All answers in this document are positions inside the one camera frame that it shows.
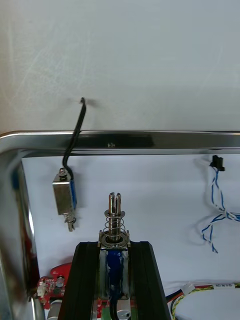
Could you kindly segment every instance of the red circuit board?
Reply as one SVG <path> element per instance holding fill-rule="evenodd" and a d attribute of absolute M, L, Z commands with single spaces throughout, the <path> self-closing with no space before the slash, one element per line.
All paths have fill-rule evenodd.
<path fill-rule="evenodd" d="M 43 276 L 37 283 L 37 295 L 44 309 L 50 309 L 51 299 L 63 299 L 68 282 L 71 263 L 61 264 L 51 269 L 49 276 Z"/>

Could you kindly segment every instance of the metal shaft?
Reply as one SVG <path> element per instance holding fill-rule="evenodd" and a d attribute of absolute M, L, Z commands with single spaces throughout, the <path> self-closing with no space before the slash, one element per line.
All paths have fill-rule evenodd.
<path fill-rule="evenodd" d="M 109 194 L 109 216 L 112 218 L 109 219 L 109 230 L 108 236 L 110 240 L 114 243 L 117 243 L 121 240 L 121 219 L 114 218 L 121 215 L 121 195 L 118 193 L 115 196 L 114 192 Z"/>

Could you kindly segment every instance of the white panel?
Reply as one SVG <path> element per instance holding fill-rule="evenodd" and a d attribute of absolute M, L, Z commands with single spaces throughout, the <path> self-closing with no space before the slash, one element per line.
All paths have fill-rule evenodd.
<path fill-rule="evenodd" d="M 201 239 L 201 229 L 216 212 L 206 203 L 208 169 L 200 159 L 201 155 L 71 157 L 78 194 L 78 227 L 73 233 L 57 214 L 52 189 L 62 159 L 23 159 L 40 275 L 71 261 L 79 242 L 98 240 L 108 194 L 120 192 L 130 238 L 153 245 L 166 294 L 188 281 L 238 282 L 240 223 L 224 220 L 214 226 L 219 254 Z M 235 212 L 240 209 L 239 163 L 240 155 L 224 155 L 226 171 L 219 174 L 225 203 Z M 238 289 L 195 293 L 177 312 L 192 320 L 238 319 L 239 298 Z"/>
<path fill-rule="evenodd" d="M 0 0 L 0 130 L 238 130 L 237 0 Z"/>

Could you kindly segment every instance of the push-pull solenoid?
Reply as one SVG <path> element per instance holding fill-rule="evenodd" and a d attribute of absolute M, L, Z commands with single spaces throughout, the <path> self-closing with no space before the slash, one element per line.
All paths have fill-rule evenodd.
<path fill-rule="evenodd" d="M 78 141 L 79 133 L 81 131 L 81 127 L 87 110 L 84 98 L 81 98 L 81 103 L 81 112 L 77 120 L 76 127 L 71 136 L 69 146 L 65 150 L 62 159 L 62 168 L 60 168 L 58 174 L 52 182 L 58 215 L 64 216 L 65 222 L 67 223 L 68 230 L 70 232 L 75 230 L 75 211 L 77 206 L 77 196 L 74 182 L 74 173 L 68 166 L 68 159 Z"/>

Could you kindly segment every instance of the stainless steel frame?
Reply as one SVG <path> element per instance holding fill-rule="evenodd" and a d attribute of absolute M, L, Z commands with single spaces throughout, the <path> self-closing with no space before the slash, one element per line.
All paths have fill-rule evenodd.
<path fill-rule="evenodd" d="M 63 155 L 71 131 L 0 135 L 0 319 L 40 319 L 34 226 L 22 158 Z M 240 132 L 82 131 L 72 155 L 240 153 Z"/>

